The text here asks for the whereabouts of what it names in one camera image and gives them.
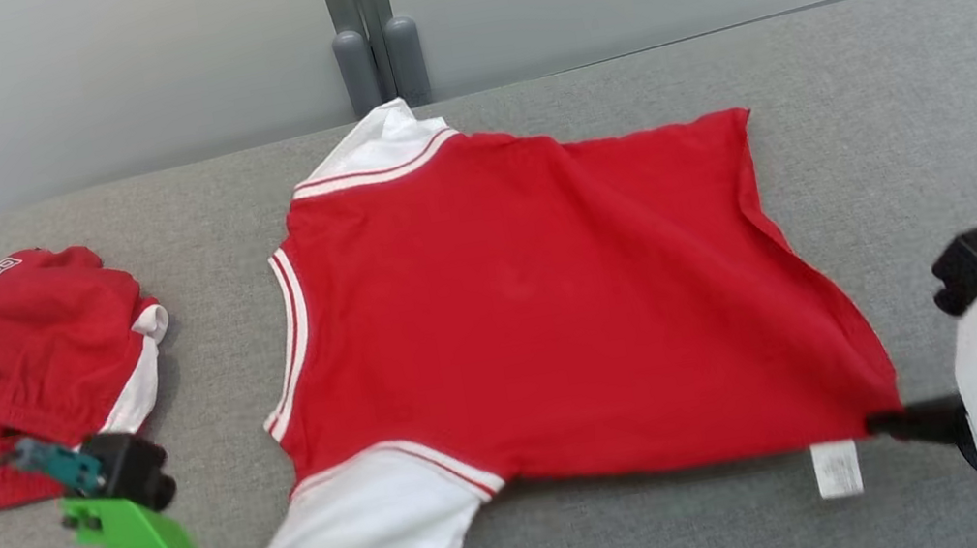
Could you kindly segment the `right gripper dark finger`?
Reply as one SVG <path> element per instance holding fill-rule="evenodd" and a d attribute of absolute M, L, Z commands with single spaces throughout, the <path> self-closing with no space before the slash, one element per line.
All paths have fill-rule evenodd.
<path fill-rule="evenodd" d="M 904 404 L 891 411 L 881 411 L 866 416 L 868 430 L 875 433 L 912 425 L 949 421 L 955 418 L 955 414 L 960 412 L 962 406 L 960 393 Z"/>
<path fill-rule="evenodd" d="M 885 436 L 896 441 L 959 445 L 968 441 L 971 434 L 963 413 L 955 413 L 918 420 L 870 427 L 873 436 Z"/>

